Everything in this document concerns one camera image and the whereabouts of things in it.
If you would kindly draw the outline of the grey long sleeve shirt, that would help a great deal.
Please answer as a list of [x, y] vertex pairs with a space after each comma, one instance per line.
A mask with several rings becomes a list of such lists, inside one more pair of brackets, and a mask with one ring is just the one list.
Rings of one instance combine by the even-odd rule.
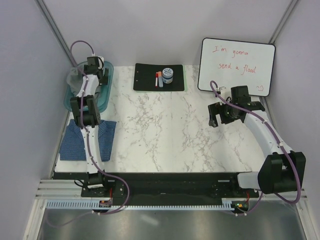
[[[80, 65], [79, 68], [84, 70], [84, 64]], [[66, 78], [66, 82], [70, 87], [71, 97], [76, 97], [81, 90], [83, 84], [83, 76], [82, 73], [78, 70], [77, 67], [72, 67], [70, 72]], [[101, 97], [101, 86], [97, 86], [94, 94], [95, 99]]]

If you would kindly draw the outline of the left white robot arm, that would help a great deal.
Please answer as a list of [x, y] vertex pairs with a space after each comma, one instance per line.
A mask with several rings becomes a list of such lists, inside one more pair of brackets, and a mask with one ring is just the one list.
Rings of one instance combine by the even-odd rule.
[[78, 67], [82, 84], [76, 96], [70, 99], [75, 124], [80, 128], [86, 157], [86, 177], [82, 190], [92, 190], [99, 197], [106, 196], [110, 185], [106, 180], [99, 146], [101, 115], [95, 99], [97, 87], [103, 77], [104, 62], [99, 56], [90, 56], [83, 68]]

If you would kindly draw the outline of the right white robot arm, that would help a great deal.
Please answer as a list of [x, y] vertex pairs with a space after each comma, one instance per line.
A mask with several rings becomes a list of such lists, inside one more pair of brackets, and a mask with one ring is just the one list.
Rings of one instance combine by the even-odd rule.
[[251, 99], [247, 86], [232, 87], [230, 100], [221, 98], [208, 106], [208, 112], [209, 125], [214, 128], [219, 123], [226, 125], [240, 120], [251, 131], [265, 157], [258, 172], [239, 173], [229, 184], [233, 196], [240, 197], [247, 189], [260, 190], [264, 194], [301, 193], [305, 155], [293, 151], [282, 140], [270, 124], [262, 103]]

